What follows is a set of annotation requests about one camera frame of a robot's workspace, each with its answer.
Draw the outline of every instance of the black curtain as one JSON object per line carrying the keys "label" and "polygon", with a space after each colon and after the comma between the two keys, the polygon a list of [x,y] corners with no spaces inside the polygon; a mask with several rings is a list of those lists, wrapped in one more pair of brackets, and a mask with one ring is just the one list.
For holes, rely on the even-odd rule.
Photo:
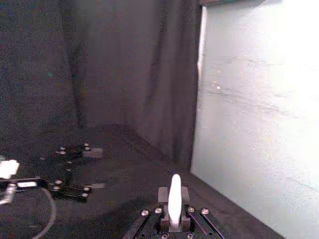
{"label": "black curtain", "polygon": [[2,140],[126,124],[190,168],[199,0],[2,5]]}

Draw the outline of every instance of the black fabric backdrop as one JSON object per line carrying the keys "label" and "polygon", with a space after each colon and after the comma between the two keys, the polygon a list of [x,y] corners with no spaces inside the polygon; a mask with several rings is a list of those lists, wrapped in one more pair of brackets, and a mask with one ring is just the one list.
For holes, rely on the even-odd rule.
{"label": "black fabric backdrop", "polygon": [[190,168],[198,0],[2,2],[0,139],[130,126]]}

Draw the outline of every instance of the light blue wall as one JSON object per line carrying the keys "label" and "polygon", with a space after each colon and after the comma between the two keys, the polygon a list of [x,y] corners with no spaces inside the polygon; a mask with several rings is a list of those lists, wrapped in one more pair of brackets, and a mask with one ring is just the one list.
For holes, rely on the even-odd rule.
{"label": "light blue wall", "polygon": [[289,239],[319,238],[319,1],[209,6],[192,172]]}

